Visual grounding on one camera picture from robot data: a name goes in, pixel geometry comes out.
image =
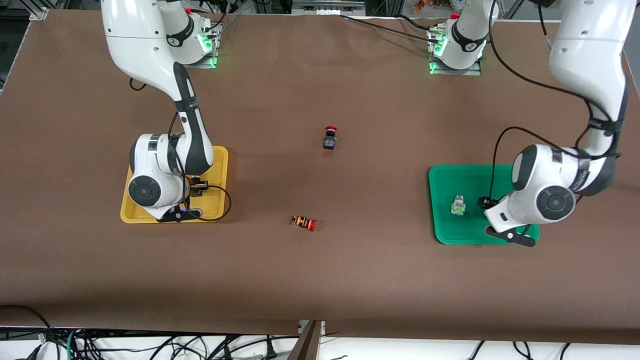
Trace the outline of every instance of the brown table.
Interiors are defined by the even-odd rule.
[[[495,38],[508,63],[553,82],[539,24],[498,23]],[[423,42],[334,16],[243,16],[223,41],[219,67],[190,74],[231,153],[231,214],[127,225],[129,147],[166,131],[173,104],[129,89],[100,13],[32,23],[0,98],[0,302],[69,327],[292,333],[319,318],[341,336],[640,342],[635,89],[609,190],[543,225],[534,248],[446,246],[429,168],[489,162],[507,126],[572,144],[580,100],[524,83],[490,51],[481,77],[430,75]],[[499,161],[533,141],[508,135]]]

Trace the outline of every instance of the robotic arm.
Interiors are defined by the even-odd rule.
[[[207,53],[202,39],[208,37],[210,22],[187,14],[176,0],[102,0],[102,22],[118,68],[169,95],[184,129],[171,135],[141,135],[129,153],[133,172],[129,196],[162,219],[189,191],[182,171],[199,176],[213,164],[198,99],[182,64],[194,63]]]
[[[585,149],[528,146],[513,164],[515,190],[485,210],[488,234],[526,246],[534,242],[516,227],[558,222],[575,209],[576,194],[596,195],[613,182],[616,157],[611,155],[618,146],[628,95],[621,55],[636,7],[636,0],[531,1],[560,5],[563,19],[549,67],[560,83],[589,99],[592,115]]]

